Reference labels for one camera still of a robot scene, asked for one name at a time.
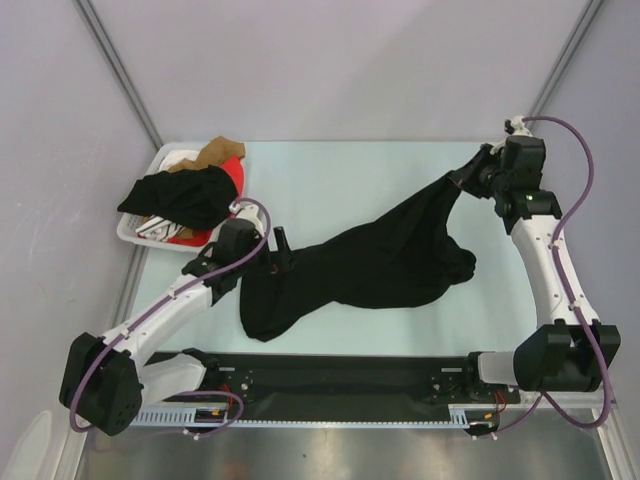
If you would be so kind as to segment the black tank top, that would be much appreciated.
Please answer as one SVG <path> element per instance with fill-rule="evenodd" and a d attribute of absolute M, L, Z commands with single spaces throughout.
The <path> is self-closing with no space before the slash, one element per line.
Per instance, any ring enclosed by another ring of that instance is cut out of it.
<path fill-rule="evenodd" d="M 270 341 L 331 302 L 364 309 L 419 307 L 471 280 L 476 257 L 447 231 L 459 195 L 442 177 L 372 222 L 293 251 L 288 269 L 249 272 L 240 292 L 245 334 Z"/>

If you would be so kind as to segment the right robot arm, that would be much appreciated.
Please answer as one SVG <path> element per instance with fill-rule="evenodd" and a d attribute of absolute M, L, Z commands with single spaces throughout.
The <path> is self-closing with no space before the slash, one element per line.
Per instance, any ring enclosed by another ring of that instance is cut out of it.
<path fill-rule="evenodd" d="M 510 352 L 478 352 L 477 367 L 461 376 L 463 393 L 484 401 L 497 385 L 528 392 L 594 392 L 613 399 L 608 369 L 621 337 L 601 322 L 573 266 L 565 226 L 577 209 L 563 212 L 556 195 L 541 186 L 545 142 L 528 128 L 530 118 L 505 122 L 505 138 L 484 144 L 449 174 L 462 191 L 494 202 L 515 245 L 535 302 L 536 330 Z"/>

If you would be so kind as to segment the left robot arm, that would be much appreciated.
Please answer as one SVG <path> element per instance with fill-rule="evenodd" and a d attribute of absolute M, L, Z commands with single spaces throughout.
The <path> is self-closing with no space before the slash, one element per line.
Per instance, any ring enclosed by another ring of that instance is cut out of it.
<path fill-rule="evenodd" d="M 72 431 L 92 428 L 115 436 L 138 413 L 175 396 L 207 400 L 221 387 L 209 358 L 196 350 L 152 363 L 151 357 L 184 325 L 213 307 L 251 269 L 269 261 L 268 239 L 285 247 L 282 229 L 266 207 L 242 197 L 231 217 L 154 304 L 94 336 L 84 332 L 70 345 L 59 402 L 68 410 Z"/>

